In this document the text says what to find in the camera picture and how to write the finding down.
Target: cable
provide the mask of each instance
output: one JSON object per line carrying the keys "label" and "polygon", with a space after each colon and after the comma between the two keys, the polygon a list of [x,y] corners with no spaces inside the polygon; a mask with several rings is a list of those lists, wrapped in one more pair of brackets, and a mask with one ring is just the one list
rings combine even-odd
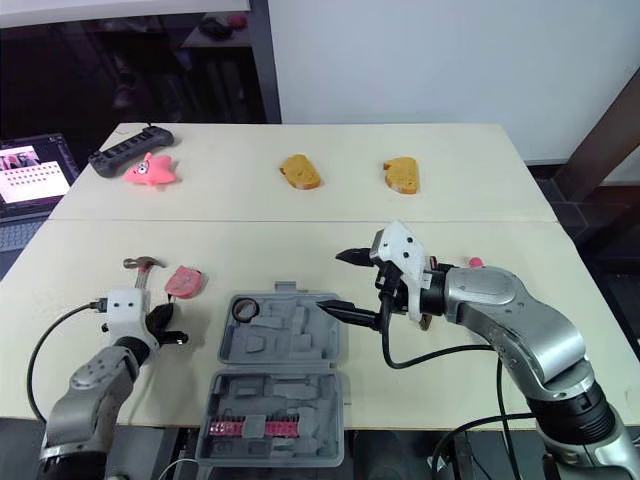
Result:
{"label": "cable", "polygon": [[81,312],[83,310],[88,310],[89,308],[97,308],[96,307],[97,304],[98,302],[87,303],[86,305],[82,305],[81,307],[74,308],[70,312],[67,312],[64,315],[62,315],[60,318],[58,318],[55,322],[51,324],[51,326],[47,329],[46,332],[44,332],[44,334],[40,337],[40,340],[38,340],[38,343],[36,343],[36,347],[33,349],[33,352],[31,353],[31,358],[29,358],[29,366],[27,367],[27,398],[29,400],[29,406],[31,407],[31,411],[36,416],[36,418],[45,425],[47,424],[47,421],[42,415],[42,412],[40,412],[40,410],[38,409],[38,406],[36,405],[36,400],[33,396],[33,368],[36,363],[36,357],[38,356],[38,352],[40,352],[40,348],[42,348],[42,344],[44,343],[44,341],[47,339],[47,337],[51,334],[51,332],[53,332],[53,330],[58,325],[60,325],[67,318],[72,317],[78,312]]}
{"label": "cable", "polygon": [[167,465],[167,468],[165,468],[162,471],[162,473],[158,475],[158,480],[162,480],[162,478],[167,474],[167,472],[171,470],[173,467],[175,467],[177,464],[179,464],[180,462],[193,462],[195,464],[198,463],[198,461],[194,460],[193,458],[179,458],[175,462],[171,462],[169,465]]}
{"label": "cable", "polygon": [[484,474],[485,477],[487,477],[488,480],[493,480],[493,477],[491,475],[489,475],[487,470],[480,464],[480,462],[478,461],[478,459],[476,458],[476,456],[473,453],[471,454],[471,460],[473,460],[475,462],[475,464],[478,466],[480,471]]}
{"label": "cable", "polygon": [[427,353],[426,355],[412,358],[411,360],[407,360],[406,362],[396,363],[391,359],[391,353],[389,352],[389,322],[391,318],[389,303],[392,301],[393,299],[390,296],[383,296],[381,298],[380,307],[380,318],[382,320],[382,325],[380,327],[380,333],[382,334],[382,355],[384,356],[384,361],[387,362],[387,365],[389,365],[391,368],[400,370],[402,368],[412,367],[414,365],[417,365],[418,363],[426,362],[427,360],[432,360],[434,358],[441,357],[442,355],[448,355],[450,353],[466,352],[469,350],[493,351],[493,348],[490,345],[460,345],[457,347],[445,348],[443,350],[437,350],[435,352]]}
{"label": "cable", "polygon": [[464,436],[465,436],[465,439],[467,440],[467,444],[469,445],[469,453],[471,454],[471,461],[478,466],[478,468],[484,474],[484,476],[487,477],[487,480],[493,480],[493,477],[489,475],[489,472],[487,472],[487,469],[482,466],[482,464],[480,463],[480,460],[478,460],[478,458],[473,453],[473,448],[471,447],[471,441],[469,440],[469,432],[464,432]]}
{"label": "cable", "polygon": [[498,395],[498,408],[502,416],[502,429],[504,430],[505,447],[509,456],[511,470],[516,480],[520,480],[520,469],[518,468],[518,460],[513,449],[513,439],[511,438],[511,430],[509,430],[509,422],[507,421],[507,412],[504,408],[504,397],[502,396],[502,360],[498,358],[498,366],[496,368],[496,393]]}
{"label": "cable", "polygon": [[[438,474],[438,459],[440,458],[440,455],[442,454],[442,450],[444,449],[444,447],[448,445],[449,442],[451,442],[453,437],[471,428],[479,427],[480,425],[485,425],[487,423],[500,422],[502,418],[503,418],[502,415],[494,415],[492,417],[479,418],[478,420],[474,420],[472,422],[468,422],[468,423],[465,423],[464,425],[459,426],[455,430],[447,433],[444,437],[442,437],[440,441],[437,443],[436,448],[433,449],[433,456],[431,457],[431,478],[432,479],[437,478],[436,475]],[[524,420],[528,418],[534,418],[534,415],[533,413],[512,413],[512,414],[506,415],[504,418],[506,418],[507,420]]]}

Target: metal ring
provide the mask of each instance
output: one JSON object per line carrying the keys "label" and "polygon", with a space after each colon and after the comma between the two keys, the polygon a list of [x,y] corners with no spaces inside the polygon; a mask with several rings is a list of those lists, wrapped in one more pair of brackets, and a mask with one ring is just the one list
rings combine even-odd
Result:
{"label": "metal ring", "polygon": [[231,316],[236,322],[249,323],[260,314],[260,305],[252,298],[238,298],[231,307]]}

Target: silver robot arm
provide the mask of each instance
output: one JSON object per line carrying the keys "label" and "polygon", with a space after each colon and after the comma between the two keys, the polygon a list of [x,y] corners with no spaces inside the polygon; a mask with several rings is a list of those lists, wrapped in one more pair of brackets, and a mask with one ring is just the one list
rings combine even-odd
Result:
{"label": "silver robot arm", "polygon": [[379,268],[380,312],[340,301],[319,306],[346,323],[380,331],[392,368],[409,365],[395,364],[385,349],[391,313],[414,321],[444,315],[484,338],[502,359],[536,417],[550,453],[550,480],[640,480],[640,458],[595,381],[582,335],[560,312],[533,298],[516,275],[428,261],[421,243],[399,222],[378,232],[371,248],[346,250],[337,258]]}
{"label": "silver robot arm", "polygon": [[183,332],[166,332],[173,303],[148,312],[148,291],[117,290],[107,297],[111,345],[80,367],[69,390],[54,405],[40,452],[39,480],[102,480],[122,404],[140,367],[168,343],[183,344]]}

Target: pink starfish toy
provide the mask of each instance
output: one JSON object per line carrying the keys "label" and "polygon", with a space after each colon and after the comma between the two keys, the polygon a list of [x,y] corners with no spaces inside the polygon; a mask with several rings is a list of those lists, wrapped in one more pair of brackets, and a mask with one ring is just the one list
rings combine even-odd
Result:
{"label": "pink starfish toy", "polygon": [[176,176],[169,171],[170,164],[171,157],[169,155],[154,157],[147,153],[144,156],[144,160],[129,168],[122,178],[127,182],[145,185],[171,183],[176,180]]}

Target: gray tool case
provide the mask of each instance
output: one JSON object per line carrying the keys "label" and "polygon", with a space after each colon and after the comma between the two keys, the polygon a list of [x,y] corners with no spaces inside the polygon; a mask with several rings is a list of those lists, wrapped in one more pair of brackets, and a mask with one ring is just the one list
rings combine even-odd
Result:
{"label": "gray tool case", "polygon": [[[339,324],[316,306],[333,294],[277,282],[274,293],[231,299],[196,460],[204,467],[335,467],[344,458],[342,387],[331,363]],[[239,322],[232,308],[259,313]]]}

